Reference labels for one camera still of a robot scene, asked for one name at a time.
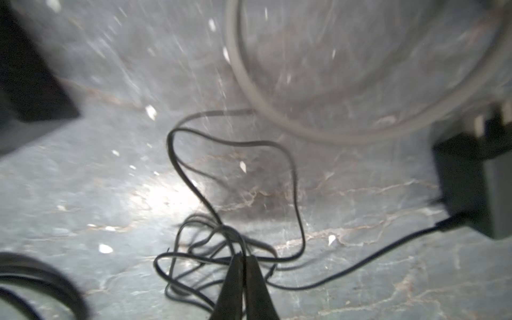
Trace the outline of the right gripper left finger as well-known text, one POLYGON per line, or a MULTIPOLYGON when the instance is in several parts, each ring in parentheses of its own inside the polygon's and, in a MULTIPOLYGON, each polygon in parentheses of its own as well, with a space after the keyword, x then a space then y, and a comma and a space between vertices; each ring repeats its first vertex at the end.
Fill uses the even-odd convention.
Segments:
POLYGON ((233 257, 221 293, 209 320, 240 320, 243 317, 244 258, 233 257))

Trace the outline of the black ribbed network switch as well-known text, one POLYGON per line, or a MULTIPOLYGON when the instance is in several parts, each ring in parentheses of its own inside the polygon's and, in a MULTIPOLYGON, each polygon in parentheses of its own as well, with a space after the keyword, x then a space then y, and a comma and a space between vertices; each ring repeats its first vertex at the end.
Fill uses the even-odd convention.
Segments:
POLYGON ((80 117, 8 1, 1 2, 1 157, 80 117))

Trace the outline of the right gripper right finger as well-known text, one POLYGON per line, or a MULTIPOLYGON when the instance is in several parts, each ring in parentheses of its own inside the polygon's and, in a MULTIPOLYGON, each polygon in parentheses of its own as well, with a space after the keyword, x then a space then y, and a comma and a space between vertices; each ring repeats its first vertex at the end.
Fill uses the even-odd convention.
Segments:
POLYGON ((245 258, 245 306, 248 320, 280 320, 254 256, 245 258))

